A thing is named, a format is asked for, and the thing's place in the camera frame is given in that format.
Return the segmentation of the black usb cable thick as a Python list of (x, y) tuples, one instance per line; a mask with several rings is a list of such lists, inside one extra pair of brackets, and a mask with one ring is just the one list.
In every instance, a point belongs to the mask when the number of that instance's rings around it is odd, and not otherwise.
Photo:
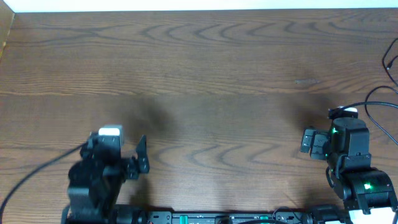
[(397, 38), (393, 39), (392, 42), (387, 47), (386, 51), (384, 52), (384, 54), (382, 56), (381, 63), (382, 63), (382, 67), (383, 67), (387, 77), (394, 84), (394, 86), (397, 86), (397, 80), (390, 73), (390, 70), (393, 67), (394, 62), (397, 60), (397, 55), (393, 56), (390, 59), (387, 59), (387, 56), (390, 54), (391, 50), (393, 49), (393, 47), (395, 45), (397, 45)]

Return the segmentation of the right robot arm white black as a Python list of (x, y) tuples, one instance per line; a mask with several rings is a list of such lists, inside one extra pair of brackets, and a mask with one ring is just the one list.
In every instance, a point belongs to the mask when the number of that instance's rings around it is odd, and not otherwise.
[(358, 118), (341, 117), (327, 131), (308, 128), (301, 152), (326, 161), (326, 179), (344, 208), (320, 205), (303, 223), (397, 223), (397, 196), (390, 177), (371, 166), (369, 130)]

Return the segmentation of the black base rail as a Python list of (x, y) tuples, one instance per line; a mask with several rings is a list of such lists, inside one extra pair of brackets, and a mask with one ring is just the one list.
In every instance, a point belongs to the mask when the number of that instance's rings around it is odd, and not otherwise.
[(271, 212), (176, 212), (171, 209), (146, 210), (132, 205), (117, 205), (116, 223), (142, 224), (344, 224), (351, 223), (346, 212), (322, 205), (307, 212), (280, 207)]

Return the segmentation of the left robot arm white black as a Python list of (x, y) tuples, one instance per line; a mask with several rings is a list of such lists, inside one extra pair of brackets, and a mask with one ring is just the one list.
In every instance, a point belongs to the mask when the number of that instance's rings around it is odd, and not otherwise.
[(68, 173), (69, 206), (62, 223), (144, 224), (148, 214), (141, 208), (116, 203), (122, 184), (137, 180), (150, 170), (147, 138), (136, 146), (137, 156), (121, 157), (121, 136), (92, 134), (80, 151), (81, 160)]

